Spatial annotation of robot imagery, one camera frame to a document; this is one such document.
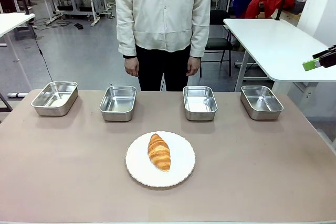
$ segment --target person's right hand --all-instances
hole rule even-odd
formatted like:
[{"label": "person's right hand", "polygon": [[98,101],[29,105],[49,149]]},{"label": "person's right hand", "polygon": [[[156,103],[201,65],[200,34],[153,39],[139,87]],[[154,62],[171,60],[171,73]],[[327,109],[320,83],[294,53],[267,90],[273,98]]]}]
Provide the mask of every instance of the person's right hand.
[{"label": "person's right hand", "polygon": [[131,76],[138,77],[139,73],[139,61],[138,58],[132,59],[125,59],[125,70],[126,73],[130,74]]}]

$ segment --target person's left hand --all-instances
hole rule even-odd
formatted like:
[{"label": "person's left hand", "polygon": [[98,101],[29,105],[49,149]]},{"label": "person's left hand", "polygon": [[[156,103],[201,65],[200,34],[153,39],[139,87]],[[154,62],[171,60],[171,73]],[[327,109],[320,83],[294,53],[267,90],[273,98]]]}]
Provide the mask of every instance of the person's left hand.
[{"label": "person's left hand", "polygon": [[188,60],[187,76],[194,76],[201,66],[201,59],[190,56]]}]

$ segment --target button-up shirt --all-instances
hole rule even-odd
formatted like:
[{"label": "button-up shirt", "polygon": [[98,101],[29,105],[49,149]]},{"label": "button-up shirt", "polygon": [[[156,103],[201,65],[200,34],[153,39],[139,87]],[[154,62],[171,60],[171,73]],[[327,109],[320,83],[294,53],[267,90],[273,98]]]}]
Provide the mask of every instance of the button-up shirt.
[{"label": "button-up shirt", "polygon": [[145,49],[174,52],[191,45],[202,57],[209,36],[211,0],[115,0],[119,52],[136,56]]}]

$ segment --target container rim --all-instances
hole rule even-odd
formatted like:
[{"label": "container rim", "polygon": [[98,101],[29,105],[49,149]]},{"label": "container rim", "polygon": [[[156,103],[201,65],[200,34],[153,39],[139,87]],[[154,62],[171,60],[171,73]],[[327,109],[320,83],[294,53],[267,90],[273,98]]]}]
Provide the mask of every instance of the container rim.
[{"label": "container rim", "polygon": [[[186,104],[185,104],[185,90],[186,90],[187,88],[207,88],[207,89],[210,89],[210,92],[211,92],[212,96],[214,97],[214,101],[215,101],[215,105],[216,105],[216,110],[209,111],[209,112],[193,112],[193,111],[188,110],[187,107],[186,107]],[[216,113],[217,110],[218,110],[218,105],[217,105],[217,102],[216,102],[215,94],[214,94],[214,92],[212,91],[212,88],[210,88],[210,87],[208,87],[208,86],[185,86],[185,87],[183,88],[183,103],[184,103],[184,109],[185,109],[187,112],[190,112],[190,113],[209,114],[209,113]]]},{"label": "container rim", "polygon": [[35,100],[42,94],[42,92],[52,83],[74,83],[75,84],[75,89],[73,90],[73,92],[71,92],[70,95],[72,95],[74,93],[74,91],[78,88],[78,83],[74,82],[74,81],[51,81],[49,82],[47,85],[45,85],[45,87],[39,92],[39,94],[33,99],[33,101],[30,103],[30,105],[33,108],[48,108],[48,109],[56,109],[56,108],[62,108],[63,106],[65,106],[65,104],[63,104],[62,106],[39,106],[39,105],[33,105],[33,103],[35,102]]},{"label": "container rim", "polygon": [[[245,90],[243,88],[245,87],[262,87],[262,88],[266,88],[274,97],[275,99],[277,100],[277,102],[281,105],[282,109],[281,110],[272,110],[272,111],[265,111],[265,110],[256,110],[255,108],[253,108],[253,106],[251,105],[250,101],[248,100],[247,96],[245,95]],[[241,92],[242,94],[245,96],[247,102],[248,102],[248,105],[255,111],[258,111],[258,112],[264,112],[264,113],[274,113],[274,112],[282,112],[284,110],[284,106],[282,105],[282,103],[279,101],[279,99],[276,97],[276,95],[272,92],[272,90],[267,87],[267,86],[262,86],[262,85],[252,85],[252,86],[242,86],[241,87]]]},{"label": "container rim", "polygon": [[[118,112],[118,111],[115,111],[115,112],[113,112],[113,111],[105,111],[105,110],[102,110],[101,109],[101,106],[102,106],[102,104],[103,104],[103,101],[104,101],[104,98],[106,97],[106,94],[107,94],[107,92],[111,89],[111,88],[115,88],[115,87],[119,87],[119,88],[133,88],[134,90],[135,90],[135,92],[134,92],[134,102],[133,102],[133,104],[132,104],[132,108],[129,110],[129,111],[125,111],[125,112]],[[100,112],[102,112],[102,113],[113,113],[113,114],[125,114],[125,113],[129,113],[129,112],[131,112],[133,109],[134,109],[134,105],[135,105],[135,97],[137,96],[136,93],[137,92],[137,89],[136,89],[136,87],[134,87],[134,86],[110,86],[110,87],[108,87],[107,89],[106,89],[106,91],[105,91],[105,93],[104,93],[104,96],[103,96],[103,98],[102,98],[102,100],[101,100],[101,102],[100,102],[100,105],[99,105],[99,110],[100,110]]]}]

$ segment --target black sleeve cuff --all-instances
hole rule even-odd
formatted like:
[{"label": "black sleeve cuff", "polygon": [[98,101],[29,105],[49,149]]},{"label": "black sleeve cuff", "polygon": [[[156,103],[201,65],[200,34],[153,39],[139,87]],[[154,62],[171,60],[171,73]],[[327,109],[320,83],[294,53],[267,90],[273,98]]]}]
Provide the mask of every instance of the black sleeve cuff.
[{"label": "black sleeve cuff", "polygon": [[127,55],[122,55],[124,59],[133,59],[136,58],[136,56],[127,56]]}]

